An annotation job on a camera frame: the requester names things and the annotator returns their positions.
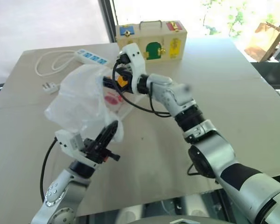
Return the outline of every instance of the box handle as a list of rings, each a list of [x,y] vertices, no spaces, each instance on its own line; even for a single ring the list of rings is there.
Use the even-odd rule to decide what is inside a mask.
[[[155,20],[155,21],[141,21],[141,22],[139,23],[139,30],[141,30],[141,24],[142,24],[142,23],[145,23],[145,22],[160,22],[160,25],[161,25],[160,27],[161,27],[161,28],[162,28],[162,25],[163,25],[161,20]]]

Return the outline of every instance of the yellow door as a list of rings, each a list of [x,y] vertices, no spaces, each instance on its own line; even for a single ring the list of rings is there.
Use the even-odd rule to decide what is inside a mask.
[[[170,58],[178,57],[180,49],[181,49],[181,40],[178,38],[173,38],[172,41],[170,42],[170,51],[169,51]]]

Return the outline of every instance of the green door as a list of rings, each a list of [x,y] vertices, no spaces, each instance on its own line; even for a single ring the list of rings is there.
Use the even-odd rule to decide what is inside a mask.
[[[148,52],[147,60],[153,60],[161,58],[161,54],[158,54],[158,49],[161,49],[161,45],[158,42],[151,42],[146,46],[146,52]]]

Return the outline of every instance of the white wall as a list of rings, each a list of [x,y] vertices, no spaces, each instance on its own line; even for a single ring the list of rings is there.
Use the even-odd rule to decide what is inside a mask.
[[[25,50],[106,42],[98,0],[0,1],[0,83]]]

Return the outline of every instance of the black cable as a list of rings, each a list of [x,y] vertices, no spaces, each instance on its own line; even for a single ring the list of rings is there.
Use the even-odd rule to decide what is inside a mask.
[[[149,113],[154,113],[154,114],[155,114],[155,113],[157,113],[157,114],[167,114],[167,115],[170,114],[170,113],[168,113],[168,112],[151,111],[151,110],[149,110],[149,109],[146,109],[146,108],[143,108],[143,107],[141,107],[141,106],[138,106],[138,105],[134,104],[133,102],[131,102],[130,100],[128,100],[128,99],[122,94],[122,92],[120,91],[119,87],[116,85],[116,81],[115,81],[115,72],[116,72],[117,66],[118,66],[118,62],[116,62],[116,63],[114,64],[113,71],[112,71],[113,86],[114,86],[116,92],[117,92],[128,104],[130,104],[130,105],[132,105],[132,106],[134,106],[134,107],[136,107],[136,108],[138,108],[138,109],[140,109],[140,110],[149,112]]]
[[[42,202],[45,200],[45,196],[44,196],[44,192],[43,192],[43,176],[45,174],[46,163],[47,163],[49,154],[50,154],[50,152],[51,152],[51,150],[52,150],[52,148],[53,148],[53,146],[55,145],[56,142],[57,142],[57,138],[55,137],[54,141],[50,145],[50,147],[49,147],[49,149],[48,149],[48,151],[45,155],[45,158],[43,159],[43,163],[42,163],[41,179],[39,181],[39,189],[40,189],[40,192],[41,192]]]
[[[169,115],[161,115],[161,114],[158,114],[154,110],[154,106],[153,106],[153,82],[150,83],[150,90],[149,90],[148,96],[149,96],[149,103],[150,103],[151,110],[154,112],[155,115],[157,115],[158,117],[161,117],[161,118],[170,118],[171,117],[170,114]]]
[[[189,176],[200,175],[199,173],[190,173],[190,171],[193,168],[193,166],[194,166],[194,164],[192,163],[192,165],[188,168],[187,175],[189,175]]]

